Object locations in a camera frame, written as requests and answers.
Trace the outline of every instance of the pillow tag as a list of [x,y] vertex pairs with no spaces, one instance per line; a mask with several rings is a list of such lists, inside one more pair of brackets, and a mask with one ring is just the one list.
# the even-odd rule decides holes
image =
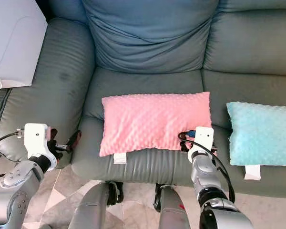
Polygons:
[[115,165],[126,164],[126,160],[127,160],[126,153],[120,153],[120,154],[113,155],[113,163]]
[[245,166],[246,174],[245,180],[260,180],[261,179],[261,170],[260,165],[254,166]]

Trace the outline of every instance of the white box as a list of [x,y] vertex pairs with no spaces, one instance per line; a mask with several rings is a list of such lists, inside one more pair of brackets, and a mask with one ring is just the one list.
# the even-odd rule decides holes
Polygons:
[[0,0],[0,88],[31,85],[47,25],[35,0]]

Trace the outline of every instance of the light blue pillow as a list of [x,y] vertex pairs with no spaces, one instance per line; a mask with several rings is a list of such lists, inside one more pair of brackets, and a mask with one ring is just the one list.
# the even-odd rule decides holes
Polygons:
[[286,166],[286,106],[227,103],[230,164]]

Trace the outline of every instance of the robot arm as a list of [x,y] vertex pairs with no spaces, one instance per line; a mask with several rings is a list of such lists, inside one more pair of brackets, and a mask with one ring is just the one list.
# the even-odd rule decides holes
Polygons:
[[56,152],[56,133],[57,130],[51,130],[46,124],[25,125],[24,145],[29,159],[17,164],[0,182],[0,229],[21,228],[43,174],[54,169],[62,157],[62,153]]
[[[213,132],[212,128],[198,127],[194,142],[210,152]],[[201,207],[200,229],[253,229],[250,220],[226,197],[211,154],[193,145],[188,158],[193,164],[191,179]]]

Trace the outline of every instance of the floor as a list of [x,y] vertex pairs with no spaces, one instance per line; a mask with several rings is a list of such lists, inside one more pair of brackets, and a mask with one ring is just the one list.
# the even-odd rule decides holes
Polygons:
[[[0,158],[0,173],[13,163]],[[84,180],[70,166],[45,174],[37,194],[31,200],[22,229],[38,229],[49,224],[53,229],[67,229],[73,213],[96,180]],[[124,201],[110,206],[106,229],[157,229],[160,214],[152,207],[154,184],[125,183]],[[200,209],[190,187],[176,187],[184,202],[192,229],[197,229]],[[286,199],[236,195],[236,206],[252,221],[255,229],[286,229]]]

